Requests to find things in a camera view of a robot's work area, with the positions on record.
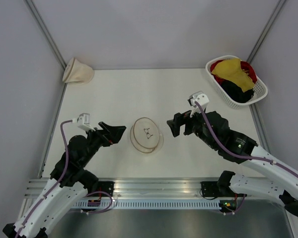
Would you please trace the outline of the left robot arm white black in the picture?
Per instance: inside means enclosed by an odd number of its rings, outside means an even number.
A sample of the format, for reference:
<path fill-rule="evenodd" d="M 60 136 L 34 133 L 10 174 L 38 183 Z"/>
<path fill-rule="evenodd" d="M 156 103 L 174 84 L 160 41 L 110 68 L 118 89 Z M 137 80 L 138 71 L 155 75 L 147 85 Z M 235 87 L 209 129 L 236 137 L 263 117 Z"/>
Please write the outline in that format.
<path fill-rule="evenodd" d="M 76 202 L 98 192 L 99 179 L 85 166 L 100 148 L 117 144 L 126 130 L 125 126 L 110 126 L 104 122 L 99 122 L 99 126 L 87 127 L 86 135 L 64 140 L 65 152 L 40 195 L 25 215 L 3 228 L 8 238 L 48 237 Z"/>

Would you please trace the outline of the white plastic laundry basket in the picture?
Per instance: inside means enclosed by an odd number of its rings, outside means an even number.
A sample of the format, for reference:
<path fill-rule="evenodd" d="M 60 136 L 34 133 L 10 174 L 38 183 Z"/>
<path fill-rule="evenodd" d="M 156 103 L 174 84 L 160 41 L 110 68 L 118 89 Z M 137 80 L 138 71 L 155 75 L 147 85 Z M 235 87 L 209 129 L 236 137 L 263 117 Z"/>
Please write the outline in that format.
<path fill-rule="evenodd" d="M 225 91 L 224 89 L 216 82 L 215 78 L 211 74 L 211 65 L 219 60 L 228 60 L 228 59 L 234 59 L 237 58 L 233 55 L 225 55 L 221 57 L 217 57 L 215 59 L 212 59 L 206 63 L 205 69 L 209 76 L 209 82 L 215 89 L 215 91 L 219 94 L 219 96 L 223 99 L 223 101 L 232 109 L 238 109 L 240 107 L 244 106 L 250 106 L 252 104 L 255 104 L 259 102 L 260 100 L 264 99 L 268 94 L 267 86 L 264 84 L 264 82 L 257 77 L 257 82 L 255 83 L 255 86 L 253 88 L 254 95 L 253 97 L 246 103 L 239 103 L 234 101 Z"/>

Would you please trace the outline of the yellow bra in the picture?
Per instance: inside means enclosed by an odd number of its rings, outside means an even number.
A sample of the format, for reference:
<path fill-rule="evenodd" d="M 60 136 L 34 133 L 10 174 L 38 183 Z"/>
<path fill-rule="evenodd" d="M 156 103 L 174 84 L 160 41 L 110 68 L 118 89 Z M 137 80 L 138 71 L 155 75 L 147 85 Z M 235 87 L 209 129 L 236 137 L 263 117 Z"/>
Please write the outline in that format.
<path fill-rule="evenodd" d="M 239 58 L 225 59 L 219 62 L 211 73 L 221 79 L 225 79 L 238 86 L 242 92 L 253 89 L 254 82 L 241 68 Z"/>

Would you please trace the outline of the red bra in basket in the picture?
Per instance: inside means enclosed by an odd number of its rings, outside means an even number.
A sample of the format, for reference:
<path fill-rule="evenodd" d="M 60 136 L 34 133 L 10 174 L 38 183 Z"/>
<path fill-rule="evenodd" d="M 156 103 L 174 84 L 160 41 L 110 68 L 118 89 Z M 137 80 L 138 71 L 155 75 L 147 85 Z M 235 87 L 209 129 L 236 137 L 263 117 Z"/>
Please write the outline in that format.
<path fill-rule="evenodd" d="M 218 60 L 215 63 L 211 64 L 210 71 L 213 71 L 213 69 L 217 66 L 217 64 L 219 64 L 222 61 L 223 61 L 223 59 Z M 257 76 L 256 76 L 256 73 L 255 73 L 254 69 L 252 68 L 252 66 L 245 61 L 241 61 L 240 67 L 241 67 L 242 71 L 245 72 L 251 78 L 252 82 L 255 84 L 257 82 Z M 220 77 L 214 75 L 213 73 L 211 73 L 211 74 L 213 75 L 214 79 L 216 80 L 216 82 L 219 85 L 222 85 L 222 83 L 225 82 L 225 79 L 220 78 Z"/>

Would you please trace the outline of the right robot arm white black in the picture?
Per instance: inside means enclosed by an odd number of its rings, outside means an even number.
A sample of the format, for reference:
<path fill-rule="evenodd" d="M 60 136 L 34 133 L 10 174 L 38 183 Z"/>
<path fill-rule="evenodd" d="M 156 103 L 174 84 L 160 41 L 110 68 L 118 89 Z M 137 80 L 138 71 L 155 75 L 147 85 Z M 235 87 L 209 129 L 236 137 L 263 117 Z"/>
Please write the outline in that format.
<path fill-rule="evenodd" d="M 281 162 L 245 134 L 229 128 L 228 120 L 217 112 L 176 113 L 167 121 L 172 135 L 194 134 L 215 150 L 223 159 L 249 167 L 267 178 L 251 179 L 231 171 L 223 171 L 217 181 L 217 191 L 223 196 L 245 194 L 274 201 L 298 217 L 298 171 Z"/>

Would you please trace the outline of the aluminium mounting rail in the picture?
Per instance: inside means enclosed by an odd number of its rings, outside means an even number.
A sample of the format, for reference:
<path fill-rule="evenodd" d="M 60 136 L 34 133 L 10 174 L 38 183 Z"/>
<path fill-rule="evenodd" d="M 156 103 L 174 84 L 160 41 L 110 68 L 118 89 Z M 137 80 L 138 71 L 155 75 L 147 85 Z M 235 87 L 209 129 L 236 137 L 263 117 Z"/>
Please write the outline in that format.
<path fill-rule="evenodd" d="M 260 184 L 267 184 L 269 189 L 277 191 L 281 189 L 281 186 L 275 182 L 269 181 L 263 178 L 249 178 L 246 181 L 238 179 L 241 185 L 246 185 L 250 187 L 250 179 L 260 182 Z M 47 184 L 47 178 L 41 179 L 31 179 L 27 185 L 25 192 L 25 198 L 36 198 L 44 189 Z M 99 179 L 99 181 L 110 180 L 114 181 L 114 192 L 113 196 L 118 197 L 197 197 L 200 196 L 202 181 L 217 181 L 218 179 L 202 179 L 202 178 L 188 178 L 188 179 L 113 179 L 104 178 Z"/>

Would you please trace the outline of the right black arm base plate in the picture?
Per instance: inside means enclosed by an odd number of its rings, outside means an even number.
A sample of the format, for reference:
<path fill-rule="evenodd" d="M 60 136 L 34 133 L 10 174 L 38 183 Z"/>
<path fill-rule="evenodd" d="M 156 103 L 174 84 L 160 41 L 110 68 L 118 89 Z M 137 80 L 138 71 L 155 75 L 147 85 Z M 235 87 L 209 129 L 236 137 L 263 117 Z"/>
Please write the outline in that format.
<path fill-rule="evenodd" d="M 202 197 L 204 198 L 235 198 L 237 197 L 247 197 L 247 195 L 242 193 L 235 193 L 230 189 L 230 183 L 218 183 L 217 181 L 202 181 L 201 190 Z"/>

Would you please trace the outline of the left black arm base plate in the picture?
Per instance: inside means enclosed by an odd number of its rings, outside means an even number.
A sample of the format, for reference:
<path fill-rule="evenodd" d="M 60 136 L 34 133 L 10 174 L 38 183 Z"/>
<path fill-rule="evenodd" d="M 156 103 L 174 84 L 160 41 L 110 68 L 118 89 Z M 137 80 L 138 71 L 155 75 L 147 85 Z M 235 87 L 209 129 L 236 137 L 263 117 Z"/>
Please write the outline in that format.
<path fill-rule="evenodd" d="M 97 186 L 93 187 L 91 191 L 88 192 L 87 197 L 100 196 L 109 197 L 113 196 L 114 192 L 114 181 L 105 180 L 99 181 Z"/>

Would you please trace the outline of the black bra in basket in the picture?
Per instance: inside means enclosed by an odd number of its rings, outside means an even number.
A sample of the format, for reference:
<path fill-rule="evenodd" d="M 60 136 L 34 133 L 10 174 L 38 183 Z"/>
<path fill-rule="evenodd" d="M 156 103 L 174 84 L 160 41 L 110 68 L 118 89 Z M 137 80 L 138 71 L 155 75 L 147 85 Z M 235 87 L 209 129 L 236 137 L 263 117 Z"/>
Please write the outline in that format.
<path fill-rule="evenodd" d="M 221 83 L 221 87 L 230 96 L 231 99 L 238 103 L 246 103 L 249 100 L 251 100 L 254 95 L 253 89 L 243 92 L 240 87 L 238 87 L 233 82 L 227 80 L 224 80 Z"/>

